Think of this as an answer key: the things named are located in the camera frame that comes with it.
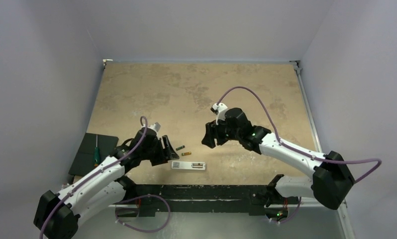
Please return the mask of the white remote control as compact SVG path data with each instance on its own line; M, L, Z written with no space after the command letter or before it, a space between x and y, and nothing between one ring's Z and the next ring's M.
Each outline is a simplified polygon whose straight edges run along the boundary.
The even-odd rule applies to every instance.
M175 170L206 170L205 162L173 161L171 168Z

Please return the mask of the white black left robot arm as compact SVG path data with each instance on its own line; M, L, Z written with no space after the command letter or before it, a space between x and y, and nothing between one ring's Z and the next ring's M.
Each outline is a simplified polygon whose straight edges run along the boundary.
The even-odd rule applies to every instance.
M76 183L41 196L34 218L39 237L70 239L79 226L109 205L139 203L143 198L161 200L162 197L154 194L138 195L137 184L126 174L143 160L157 166L179 158L166 135L159 137L155 129L143 127L135 138L117 146Z

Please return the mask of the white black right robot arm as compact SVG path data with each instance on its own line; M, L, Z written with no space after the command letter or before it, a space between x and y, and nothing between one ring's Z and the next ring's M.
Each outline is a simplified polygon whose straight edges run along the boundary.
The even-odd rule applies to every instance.
M205 125L203 145L215 148L230 140L237 141L248 151L278 159L305 174L274 179L267 189L268 199L274 203L287 197L307 197L336 210L356 183L337 152L324 154L277 138L269 129L252 125L240 108L220 103L214 104L211 111L216 119Z

